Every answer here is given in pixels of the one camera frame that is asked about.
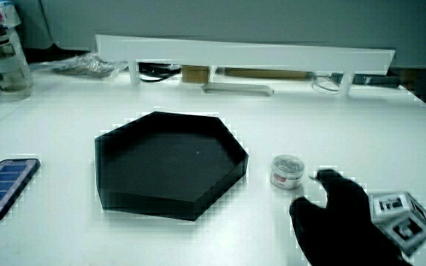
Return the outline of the person's right hand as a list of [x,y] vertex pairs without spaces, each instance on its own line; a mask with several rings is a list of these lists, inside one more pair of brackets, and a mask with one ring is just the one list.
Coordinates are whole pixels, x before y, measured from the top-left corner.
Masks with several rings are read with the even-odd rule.
[[289,208],[311,265],[407,265],[426,241],[426,210],[408,192],[369,195],[332,169],[315,179],[325,189],[326,206],[299,197]]

